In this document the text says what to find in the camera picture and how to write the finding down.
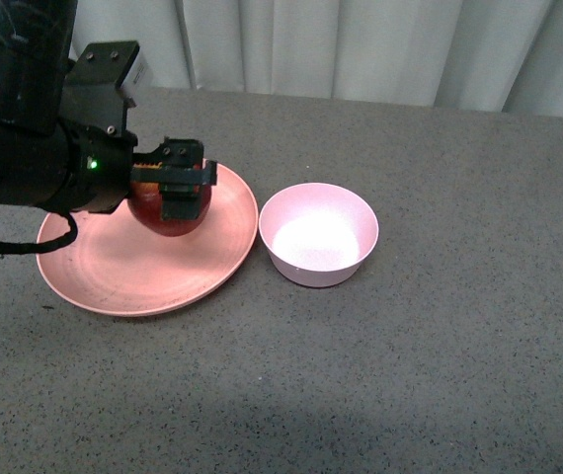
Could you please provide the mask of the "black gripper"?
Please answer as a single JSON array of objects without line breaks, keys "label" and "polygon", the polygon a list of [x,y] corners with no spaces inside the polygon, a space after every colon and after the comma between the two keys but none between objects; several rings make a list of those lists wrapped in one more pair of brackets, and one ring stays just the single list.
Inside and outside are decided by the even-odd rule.
[{"label": "black gripper", "polygon": [[55,193],[39,204],[46,211],[110,214],[126,198],[131,181],[159,183],[163,192],[173,193],[193,185],[217,185],[217,162],[203,160],[199,140],[165,137],[153,151],[134,152],[132,158],[138,140],[127,130],[110,135],[72,120],[64,120],[61,127],[68,149],[65,176]]}]

